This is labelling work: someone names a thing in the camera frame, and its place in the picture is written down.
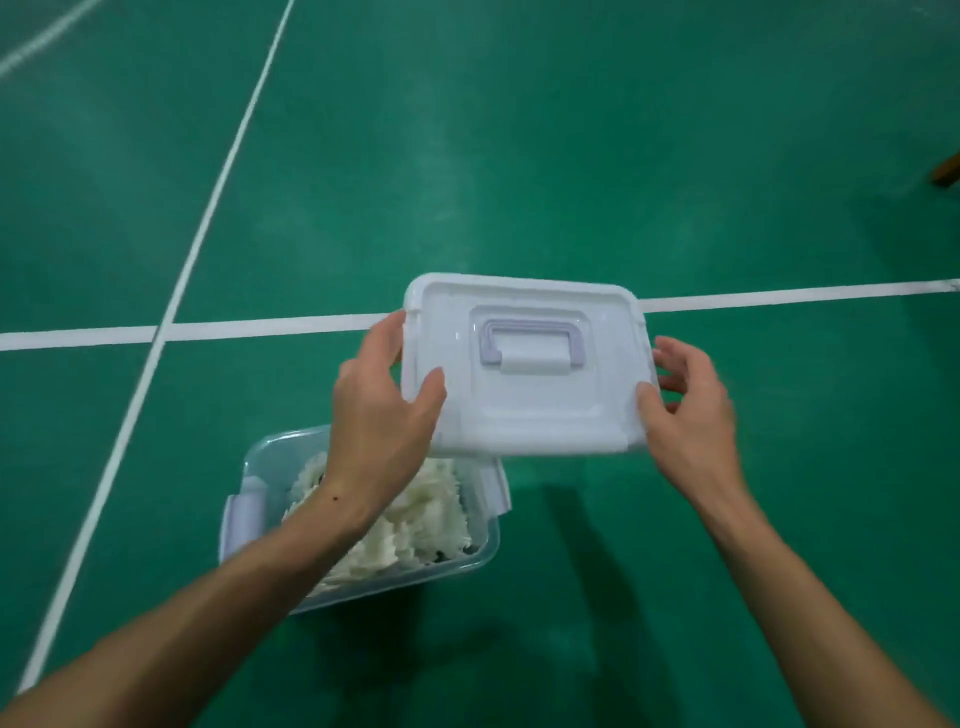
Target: plastic handle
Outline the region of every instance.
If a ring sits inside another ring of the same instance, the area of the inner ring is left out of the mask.
[[[220,561],[260,538],[266,530],[266,517],[266,491],[248,491],[228,497],[220,522]]]
[[[493,336],[498,331],[516,333],[561,333],[566,335],[570,346],[570,366],[582,367],[587,363],[587,348],[584,335],[568,321],[538,321],[536,319],[489,319],[480,329],[480,361],[483,364],[500,364],[503,352],[496,346]]]

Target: wrist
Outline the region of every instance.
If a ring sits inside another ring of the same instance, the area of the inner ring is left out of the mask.
[[[749,547],[757,536],[771,528],[742,480],[716,484],[706,490],[708,495],[691,502],[710,538],[719,546]]]
[[[376,514],[369,511],[359,498],[350,496],[348,485],[324,478],[323,485],[279,529],[291,566],[311,569],[330,553],[346,553],[375,519]]]

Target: hand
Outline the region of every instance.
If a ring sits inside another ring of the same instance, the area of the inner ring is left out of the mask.
[[[390,367],[403,350],[395,311],[367,333],[355,359],[340,365],[333,387],[333,426],[320,500],[345,500],[370,525],[417,474],[446,399],[439,367],[412,402],[400,395]]]
[[[684,396],[664,405],[652,384],[641,382],[636,388],[647,446],[660,472],[701,515],[749,499],[736,449],[733,404],[710,357],[666,336],[655,343],[654,362],[669,372],[660,375],[660,387]]]

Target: plastic storage box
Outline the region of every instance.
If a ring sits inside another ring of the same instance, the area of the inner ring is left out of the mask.
[[[642,448],[639,381],[656,385],[646,323],[630,291],[556,280],[427,274],[403,300],[400,392],[416,396],[442,367],[447,397],[431,453],[453,456],[472,539],[463,557],[416,570],[391,567],[308,597],[295,612],[477,569],[499,546],[510,510],[503,455],[565,455]],[[329,427],[257,443],[240,493],[224,509],[223,561],[277,526],[304,465],[327,450]]]
[[[278,526],[291,504],[290,490],[310,458],[325,452],[330,426],[282,432],[264,438],[247,453],[240,493],[230,496],[220,530],[220,560]],[[510,509],[507,480],[499,460],[456,458],[460,498],[472,541],[469,553],[415,570],[387,569],[376,577],[305,599],[292,614],[479,569],[500,546],[497,517]]]

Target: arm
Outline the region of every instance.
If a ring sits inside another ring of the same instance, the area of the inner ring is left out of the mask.
[[[735,417],[709,357],[657,338],[660,386],[684,395],[664,405],[637,388],[637,406],[660,471],[694,507],[770,644],[809,726],[952,725],[783,542],[747,488]]]
[[[283,525],[17,697],[0,728],[189,723],[261,639],[417,473],[446,391],[427,376],[407,403],[390,377],[403,314],[341,366],[323,486]]]

